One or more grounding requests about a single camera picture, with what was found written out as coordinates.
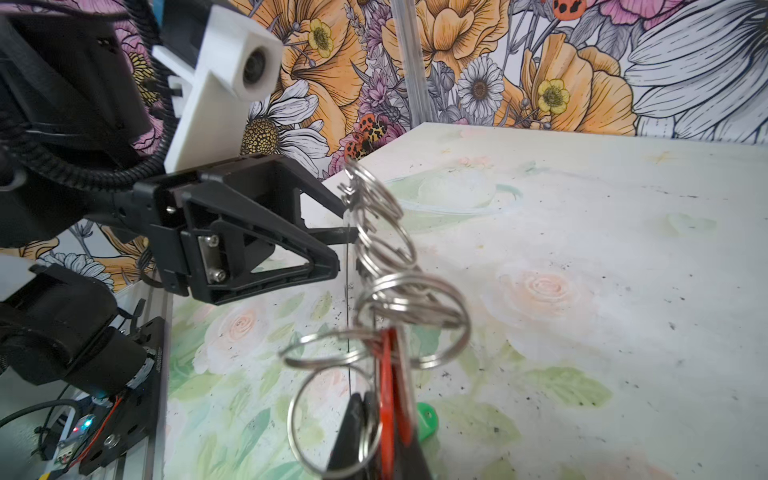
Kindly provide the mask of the metal key organizer plate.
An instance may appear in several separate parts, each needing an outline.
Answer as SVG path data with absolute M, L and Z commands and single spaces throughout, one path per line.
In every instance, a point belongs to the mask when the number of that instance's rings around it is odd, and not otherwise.
M 361 286 L 341 330 L 302 336 L 282 349 L 279 358 L 290 368 L 307 371 L 291 399 L 286 428 L 290 449 L 304 470 L 324 479 L 326 465 L 311 460 L 299 443 L 299 406 L 310 384 L 324 374 L 346 374 L 354 393 L 378 397 L 381 331 L 397 327 L 407 355 L 410 392 L 415 405 L 415 370 L 441 367 L 469 345 L 472 324 L 464 296 L 446 280 L 423 271 L 417 249 L 402 225 L 404 209 L 386 186 L 361 163 L 350 163 L 340 187 L 348 227 L 357 234 L 350 243 L 351 261 Z

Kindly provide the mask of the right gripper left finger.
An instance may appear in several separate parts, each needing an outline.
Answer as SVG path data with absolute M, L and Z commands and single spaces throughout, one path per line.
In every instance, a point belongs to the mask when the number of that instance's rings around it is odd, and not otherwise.
M 324 479 L 382 479 L 378 397 L 351 395 L 326 465 Z

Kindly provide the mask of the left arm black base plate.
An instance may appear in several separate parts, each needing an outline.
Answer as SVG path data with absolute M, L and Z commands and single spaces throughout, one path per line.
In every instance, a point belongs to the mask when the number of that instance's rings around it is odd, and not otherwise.
M 126 336 L 107 329 L 107 343 L 86 366 L 86 392 L 110 400 L 104 423 L 89 441 L 78 472 L 94 473 L 152 436 L 157 427 L 165 320 L 157 316 Z

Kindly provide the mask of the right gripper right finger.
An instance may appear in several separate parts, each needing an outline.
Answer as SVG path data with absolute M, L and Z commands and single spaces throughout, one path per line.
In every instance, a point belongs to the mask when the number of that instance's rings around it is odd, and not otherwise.
M 395 480 L 432 480 L 425 455 L 419 442 L 422 426 L 420 414 L 413 424 L 403 415 L 395 415 L 395 455 L 392 478 Z

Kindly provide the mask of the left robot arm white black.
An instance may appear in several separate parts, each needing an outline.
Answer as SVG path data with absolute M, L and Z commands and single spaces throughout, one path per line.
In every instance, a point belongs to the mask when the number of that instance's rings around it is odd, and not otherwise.
M 1 245 L 28 250 L 87 219 L 145 238 L 163 289 L 223 305 L 335 278 L 348 228 L 310 228 L 300 199 L 344 205 L 291 144 L 301 84 L 273 152 L 241 151 L 283 44 L 221 1 L 123 1 L 90 12 L 1 5 Z

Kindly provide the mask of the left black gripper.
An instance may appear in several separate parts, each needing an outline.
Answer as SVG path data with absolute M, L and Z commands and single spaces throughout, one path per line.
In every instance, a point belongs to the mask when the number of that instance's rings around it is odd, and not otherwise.
M 357 234 L 307 227 L 302 194 L 344 216 L 342 201 L 319 179 L 276 154 L 141 181 L 115 195 L 112 224 L 148 239 L 167 290 L 223 305 L 337 277 L 341 261 L 332 247 Z

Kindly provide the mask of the red tagged key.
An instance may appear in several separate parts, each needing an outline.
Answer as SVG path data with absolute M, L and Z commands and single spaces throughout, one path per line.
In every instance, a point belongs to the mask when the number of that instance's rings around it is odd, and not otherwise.
M 381 331 L 378 361 L 378 395 L 382 479 L 393 479 L 395 455 L 395 415 L 403 415 L 413 424 L 416 405 L 412 399 L 409 385 L 409 373 L 406 368 L 407 355 L 401 346 L 397 327 L 388 327 Z

